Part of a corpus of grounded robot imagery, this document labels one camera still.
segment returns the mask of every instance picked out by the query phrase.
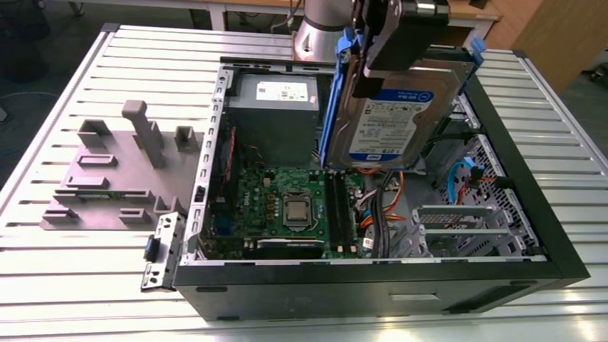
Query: wooden desk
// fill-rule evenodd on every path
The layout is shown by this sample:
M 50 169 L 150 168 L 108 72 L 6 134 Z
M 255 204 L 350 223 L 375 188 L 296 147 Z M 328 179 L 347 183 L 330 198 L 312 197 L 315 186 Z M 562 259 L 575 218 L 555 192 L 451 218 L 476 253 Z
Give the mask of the wooden desk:
M 286 14 L 286 8 L 290 7 L 290 0 L 206 0 L 195 2 L 208 3 L 211 23 L 214 30 L 218 31 L 227 30 L 224 21 L 224 13 L 227 11 Z M 464 40 L 464 45 L 468 45 L 474 38 L 484 38 L 491 30 L 492 24 L 503 18 L 503 15 L 491 2 L 486 6 L 486 9 L 479 9 L 468 5 L 468 0 L 450 0 L 450 7 L 450 26 L 468 29 L 464 38 L 455 39 L 460 41 Z M 304 6 L 300 6 L 296 15 L 304 14 L 303 8 Z
M 492 0 L 504 15 L 488 48 L 523 50 L 556 92 L 608 44 L 607 0 Z
M 226 13 L 254 12 L 267 14 L 283 14 L 290 11 L 290 0 L 59 0 L 68 1 L 74 4 L 78 2 L 91 2 L 96 4 L 115 4 L 131 6 L 168 7 L 176 9 L 203 9 L 211 14 L 211 26 L 215 31 L 227 30 Z M 490 2 L 486 9 L 478 9 L 468 5 L 468 0 L 450 0 L 451 21 L 450 26 L 460 28 L 455 36 L 447 40 L 447 44 L 468 46 L 472 38 L 484 38 L 496 21 L 500 21 L 503 15 Z M 300 6 L 298 16 L 304 15 L 304 5 Z

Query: white label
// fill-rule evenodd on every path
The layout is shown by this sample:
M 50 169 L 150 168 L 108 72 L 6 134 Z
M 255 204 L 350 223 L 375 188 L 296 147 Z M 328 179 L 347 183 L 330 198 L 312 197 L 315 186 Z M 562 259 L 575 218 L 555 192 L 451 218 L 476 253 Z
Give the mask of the white label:
M 351 157 L 374 161 L 391 160 L 402 155 L 416 131 L 414 117 L 427 110 L 432 99 L 432 93 L 415 90 L 388 90 L 383 99 L 370 98 L 352 138 Z
M 256 100 L 306 102 L 310 100 L 306 83 L 259 82 Z
M 363 238 L 363 248 L 372 249 L 374 248 L 374 240 L 368 237 Z

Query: metal bracket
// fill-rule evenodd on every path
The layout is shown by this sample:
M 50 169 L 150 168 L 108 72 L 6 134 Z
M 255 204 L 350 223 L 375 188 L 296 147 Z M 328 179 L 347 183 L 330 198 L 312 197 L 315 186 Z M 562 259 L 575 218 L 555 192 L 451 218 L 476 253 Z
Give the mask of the metal bracket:
M 186 217 L 179 212 L 160 216 L 156 231 L 146 246 L 144 278 L 142 279 L 142 292 L 172 292 L 174 276 L 178 267 L 178 256 L 184 237 Z

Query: green circuit board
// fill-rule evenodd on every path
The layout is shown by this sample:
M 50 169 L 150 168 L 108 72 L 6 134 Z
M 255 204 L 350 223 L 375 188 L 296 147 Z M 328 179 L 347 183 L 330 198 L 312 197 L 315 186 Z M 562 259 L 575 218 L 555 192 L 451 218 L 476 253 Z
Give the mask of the green circuit board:
M 347 198 L 355 199 L 362 190 L 356 172 L 344 172 Z M 304 227 L 286 225 L 287 202 L 306 199 L 310 204 L 310 224 Z M 327 259 L 356 258 L 359 244 L 355 232 L 355 217 L 350 214 L 354 241 L 342 250 L 331 246 L 332 229 L 326 204 L 326 171 L 303 169 L 244 168 L 240 171 L 234 215 L 232 237 L 240 238 L 307 238 L 326 242 Z

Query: aluminum slotted table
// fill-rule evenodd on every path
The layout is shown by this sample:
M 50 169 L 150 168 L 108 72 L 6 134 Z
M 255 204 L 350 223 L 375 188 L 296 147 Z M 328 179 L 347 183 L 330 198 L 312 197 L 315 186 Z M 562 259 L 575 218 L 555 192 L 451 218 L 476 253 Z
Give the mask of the aluminum slotted table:
M 112 130 L 128 128 L 120 108 L 136 98 L 147 101 L 148 117 L 162 131 L 179 125 L 204 131 L 220 56 L 287 60 L 291 44 L 290 36 L 138 26 L 100 33 L 0 193 L 0 336 L 607 340 L 607 160 L 532 63 L 510 51 L 484 53 L 478 77 L 587 263 L 592 277 L 568 289 L 532 294 L 483 314 L 206 322 L 179 293 L 140 293 L 150 232 L 48 232 L 39 227 L 80 145 L 75 131 L 83 120 L 103 118 Z

